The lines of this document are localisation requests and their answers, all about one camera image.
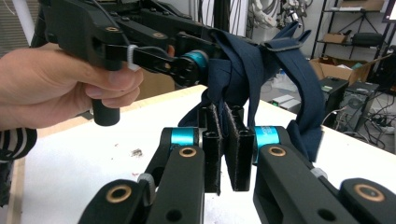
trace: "human hand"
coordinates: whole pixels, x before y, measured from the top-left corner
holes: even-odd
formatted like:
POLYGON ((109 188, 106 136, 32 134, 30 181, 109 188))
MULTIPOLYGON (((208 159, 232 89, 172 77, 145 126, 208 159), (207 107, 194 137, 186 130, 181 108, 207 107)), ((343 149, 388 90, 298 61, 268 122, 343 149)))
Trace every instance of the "human hand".
POLYGON ((0 130, 49 127, 89 110, 92 99, 130 105, 142 81, 141 69, 107 71, 53 44, 11 51, 0 59, 0 130))

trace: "navy blue strap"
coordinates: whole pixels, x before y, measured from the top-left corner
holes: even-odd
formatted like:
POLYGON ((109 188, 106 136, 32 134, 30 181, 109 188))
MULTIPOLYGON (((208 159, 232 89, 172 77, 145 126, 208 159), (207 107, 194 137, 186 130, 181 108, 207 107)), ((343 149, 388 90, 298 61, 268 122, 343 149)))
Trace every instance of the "navy blue strap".
POLYGON ((302 106, 296 120, 288 126, 293 144, 309 160, 314 161, 321 139, 320 124, 324 117, 323 94, 315 72, 298 46, 300 39, 291 36, 296 23, 287 26, 265 46, 254 46, 226 32, 215 31, 212 36, 228 59, 210 59, 207 90, 202 102, 190 111, 178 126, 197 126, 197 110, 203 105, 215 104, 223 134, 227 135, 223 106, 227 102, 243 106, 249 100, 247 126, 255 126, 254 117, 260 101, 262 85, 282 67, 296 84, 302 97, 302 106))

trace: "corrugated gray panel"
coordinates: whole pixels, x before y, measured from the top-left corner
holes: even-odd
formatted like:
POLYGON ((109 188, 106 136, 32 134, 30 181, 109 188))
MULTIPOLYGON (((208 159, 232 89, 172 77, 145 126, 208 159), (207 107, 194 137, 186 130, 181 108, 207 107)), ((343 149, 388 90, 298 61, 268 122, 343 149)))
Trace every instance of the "corrugated gray panel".
MULTIPOLYGON (((26 0, 26 2, 35 21, 39 7, 38 1, 26 0)), ((29 47, 17 14, 13 15, 7 6, 15 13, 12 0, 0 0, 0 57, 14 49, 29 47)))

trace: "computer tower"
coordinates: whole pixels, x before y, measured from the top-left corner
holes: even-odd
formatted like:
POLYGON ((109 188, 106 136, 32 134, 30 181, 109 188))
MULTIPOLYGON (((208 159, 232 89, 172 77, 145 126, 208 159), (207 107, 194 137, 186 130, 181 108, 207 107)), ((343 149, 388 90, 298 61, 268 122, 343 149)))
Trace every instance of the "computer tower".
POLYGON ((378 87, 378 84, 357 81, 346 88, 340 104, 344 109, 337 114, 337 131, 356 133, 360 129, 367 120, 378 87))
POLYGON ((336 114, 332 113, 340 108, 340 103, 344 99, 344 92, 348 86, 348 81, 337 77, 325 77, 319 84, 323 91, 325 102, 325 120, 323 125, 332 128, 336 119, 336 114))

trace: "striped sleeve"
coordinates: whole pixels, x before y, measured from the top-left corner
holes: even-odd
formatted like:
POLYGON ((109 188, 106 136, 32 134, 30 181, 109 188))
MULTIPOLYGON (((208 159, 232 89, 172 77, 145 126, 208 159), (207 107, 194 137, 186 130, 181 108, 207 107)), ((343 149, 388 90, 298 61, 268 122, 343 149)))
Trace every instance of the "striped sleeve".
POLYGON ((0 163, 26 156, 36 140, 35 129, 19 128, 0 132, 0 163))

